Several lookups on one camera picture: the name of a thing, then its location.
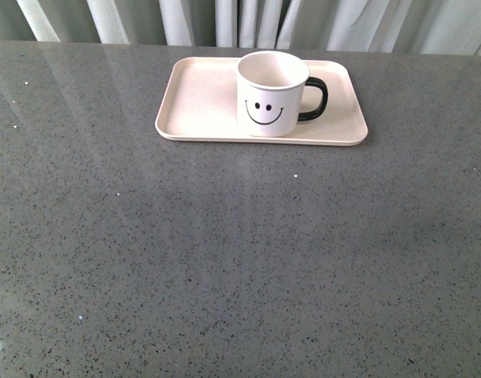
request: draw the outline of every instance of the smiley face mug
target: smiley face mug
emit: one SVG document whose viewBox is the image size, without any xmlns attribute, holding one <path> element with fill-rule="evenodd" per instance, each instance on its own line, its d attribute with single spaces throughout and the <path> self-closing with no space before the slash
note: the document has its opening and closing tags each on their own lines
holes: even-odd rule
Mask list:
<svg viewBox="0 0 481 378">
<path fill-rule="evenodd" d="M 314 120 L 326 109 L 326 83 L 310 76 L 300 58 L 280 51 L 259 51 L 242 57 L 237 73 L 237 121 L 248 134 L 280 137 L 300 121 Z M 299 113 L 305 86 L 322 91 L 319 106 Z"/>
</svg>

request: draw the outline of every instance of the tray rim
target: tray rim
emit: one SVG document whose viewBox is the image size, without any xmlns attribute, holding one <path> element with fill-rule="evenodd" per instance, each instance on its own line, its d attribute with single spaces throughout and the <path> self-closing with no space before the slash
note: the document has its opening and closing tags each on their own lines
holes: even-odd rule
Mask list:
<svg viewBox="0 0 481 378">
<path fill-rule="evenodd" d="M 341 76 L 346 76 L 348 79 L 348 84 L 351 86 L 351 90 L 357 102 L 357 110 L 361 115 L 361 119 L 364 123 L 363 132 L 361 135 L 355 139 L 343 141 L 343 140 L 332 140 L 332 139 L 303 139 L 303 138 L 284 138 L 284 137 L 256 137 L 247 135 L 246 138 L 221 138 L 221 137 L 210 137 L 210 136 L 191 136 L 191 135 L 176 135 L 176 134 L 169 134 L 164 131 L 158 121 L 162 117 L 162 113 L 164 111 L 164 104 L 165 100 L 168 100 L 168 97 L 171 96 L 171 92 L 173 92 L 172 84 L 175 80 L 177 80 L 177 76 L 183 72 L 183 70 L 189 66 L 189 64 L 201 64 L 201 63 L 215 63 L 215 64 L 233 64 L 240 60 L 240 57 L 185 57 L 179 59 L 172 67 L 172 72 L 170 77 L 168 78 L 167 87 L 165 88 L 165 92 L 163 98 L 161 100 L 160 109 L 158 110 L 156 119 L 154 121 L 155 128 L 157 132 L 166 139 L 179 141 L 179 142 L 207 142 L 207 143 L 271 143 L 271 144 L 294 144 L 294 145 L 312 145 L 312 146 L 355 146 L 357 144 L 362 143 L 366 137 L 368 136 L 368 125 L 366 124 L 366 120 L 364 119 L 364 114 L 362 113 L 361 105 L 357 99 L 356 92 L 353 88 L 352 81 L 350 79 L 350 75 L 346 67 L 339 64 L 335 61 L 325 61 L 325 60 L 311 60 L 311 59 L 302 59 L 310 68 L 313 65 L 322 65 L 327 64 L 334 68 L 334 71 L 337 72 Z"/>
</svg>

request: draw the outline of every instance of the smiley face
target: smiley face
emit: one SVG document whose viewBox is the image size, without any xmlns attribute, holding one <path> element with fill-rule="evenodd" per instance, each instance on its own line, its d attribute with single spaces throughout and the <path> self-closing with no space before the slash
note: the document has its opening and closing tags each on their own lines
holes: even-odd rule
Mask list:
<svg viewBox="0 0 481 378">
<path fill-rule="evenodd" d="M 247 114 L 249 115 L 249 118 L 250 118 L 251 120 L 253 120 L 254 122 L 256 122 L 257 124 L 263 124 L 263 125 L 273 124 L 274 122 L 276 122 L 276 121 L 280 118 L 280 116 L 282 115 L 282 112 L 283 112 L 283 110 L 284 110 L 284 108 L 280 108 L 279 114 L 275 117 L 275 119 L 273 119 L 273 120 L 271 120 L 271 121 L 269 121 L 269 122 L 260 122 L 259 120 L 255 120 L 255 119 L 253 118 L 253 116 L 250 115 L 249 107 L 247 106 L 247 100 L 245 100 L 245 101 L 246 101 L 246 110 L 247 110 Z M 256 102 L 256 103 L 254 104 L 254 107 L 259 110 L 259 109 L 261 108 L 261 104 L 260 104 L 259 102 Z M 266 109 L 267 112 L 271 112 L 272 106 L 271 106 L 270 104 L 267 104 L 267 105 L 265 106 L 265 108 L 262 109 L 261 111 L 265 111 L 265 109 Z"/>
</svg>

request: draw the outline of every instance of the smiley mouth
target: smiley mouth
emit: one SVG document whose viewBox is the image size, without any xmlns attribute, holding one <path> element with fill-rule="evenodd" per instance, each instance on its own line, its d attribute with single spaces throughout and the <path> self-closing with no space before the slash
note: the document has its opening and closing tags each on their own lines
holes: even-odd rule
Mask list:
<svg viewBox="0 0 481 378">
<path fill-rule="evenodd" d="M 252 116 L 249 113 L 249 108 L 247 107 L 247 100 L 245 100 L 245 101 L 246 101 L 246 110 L 247 110 L 247 114 L 249 115 L 249 118 L 251 120 L 253 120 L 254 122 L 256 122 L 257 124 L 272 124 L 272 123 L 274 123 L 276 120 L 278 120 L 280 118 L 280 116 L 282 115 L 282 111 L 284 110 L 284 108 L 280 108 L 280 113 L 275 120 L 272 120 L 270 122 L 259 122 L 259 121 L 252 118 Z"/>
</svg>

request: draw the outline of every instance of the mug rim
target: mug rim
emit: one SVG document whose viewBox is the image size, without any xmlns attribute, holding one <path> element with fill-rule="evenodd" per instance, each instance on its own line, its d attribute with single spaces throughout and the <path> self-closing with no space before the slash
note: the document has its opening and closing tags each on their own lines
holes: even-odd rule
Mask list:
<svg viewBox="0 0 481 378">
<path fill-rule="evenodd" d="M 285 86 L 270 86 L 270 85 L 264 85 L 264 84 L 259 84 L 259 83 L 255 83 L 253 82 L 252 80 L 249 80 L 247 79 L 240 71 L 240 65 L 246 61 L 246 59 L 249 59 L 250 57 L 252 56 L 257 56 L 257 55 L 279 55 L 279 56 L 282 56 L 286 59 L 291 59 L 291 60 L 294 60 L 294 61 L 297 61 L 298 64 L 301 63 L 302 64 L 302 68 L 305 69 L 305 75 L 304 75 L 304 79 L 301 80 L 301 81 L 298 81 L 297 83 L 294 83 L 294 84 L 290 84 L 290 85 L 285 85 Z M 283 51 L 277 51 L 277 50 L 263 50 L 263 51 L 254 51 L 253 53 L 249 53 L 247 55 L 244 55 L 243 57 L 241 57 L 239 59 L 239 61 L 237 62 L 236 66 L 236 73 L 237 73 L 237 77 L 239 78 L 242 78 L 242 80 L 245 80 L 251 87 L 255 87 L 257 89 L 262 89 L 262 90 L 266 90 L 266 91 L 287 91 L 287 90 L 290 90 L 290 89 L 293 89 L 293 88 L 296 88 L 296 87 L 299 87 L 300 85 L 304 84 L 305 81 L 310 77 L 310 69 L 309 69 L 309 66 L 299 57 L 293 55 L 293 54 L 289 54 L 289 53 L 285 53 Z"/>
</svg>

